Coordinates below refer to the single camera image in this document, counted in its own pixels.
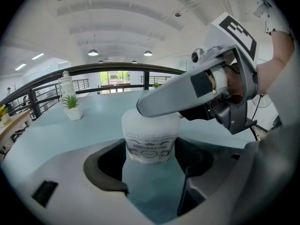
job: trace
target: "camera lens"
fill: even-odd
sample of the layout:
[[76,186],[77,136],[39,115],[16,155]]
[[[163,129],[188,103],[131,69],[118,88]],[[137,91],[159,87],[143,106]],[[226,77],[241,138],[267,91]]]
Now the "camera lens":
[[198,55],[195,52],[192,53],[192,61],[193,62],[197,62],[198,61]]

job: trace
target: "black slot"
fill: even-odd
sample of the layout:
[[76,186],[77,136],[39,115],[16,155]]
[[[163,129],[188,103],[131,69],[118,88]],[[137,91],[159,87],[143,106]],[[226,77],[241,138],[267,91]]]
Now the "black slot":
[[43,181],[31,197],[45,208],[57,185],[57,182]]

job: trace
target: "light blue tabletop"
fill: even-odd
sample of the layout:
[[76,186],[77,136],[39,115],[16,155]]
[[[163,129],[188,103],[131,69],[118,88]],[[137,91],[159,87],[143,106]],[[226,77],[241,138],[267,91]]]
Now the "light blue tabletop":
[[[121,117],[147,91],[80,98],[83,116],[70,121],[61,104],[48,110],[24,132],[5,158],[2,169],[13,187],[53,156],[85,146],[123,138]],[[228,147],[243,148],[254,141],[251,131],[231,135],[215,120],[181,120],[179,136]],[[184,174],[174,152],[166,163],[144,165],[126,160],[123,181],[128,199],[155,223],[176,217]]]

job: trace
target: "circular logo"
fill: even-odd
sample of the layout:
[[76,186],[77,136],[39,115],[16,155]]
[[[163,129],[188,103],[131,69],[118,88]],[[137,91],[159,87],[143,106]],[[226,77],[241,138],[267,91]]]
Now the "circular logo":
[[158,152],[156,152],[156,151],[141,151],[141,154],[145,158],[154,158],[158,155]]

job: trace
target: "ceiling light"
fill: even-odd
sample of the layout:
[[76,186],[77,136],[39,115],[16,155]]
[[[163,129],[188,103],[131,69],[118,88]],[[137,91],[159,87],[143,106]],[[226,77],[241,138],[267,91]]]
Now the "ceiling light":
[[39,54],[38,56],[35,56],[32,60],[35,60],[35,59],[37,59],[37,58],[39,58],[39,57],[41,57],[41,56],[43,56],[44,54],[43,53],[41,53],[41,54]]
[[152,52],[151,51],[145,51],[144,55],[145,56],[152,56]]
[[20,70],[24,66],[26,66],[26,63],[23,63],[22,65],[18,66],[15,70],[18,71],[18,70]]
[[98,55],[98,52],[97,52],[97,50],[92,49],[92,50],[89,51],[88,55],[89,55],[89,56],[97,56],[97,55]]

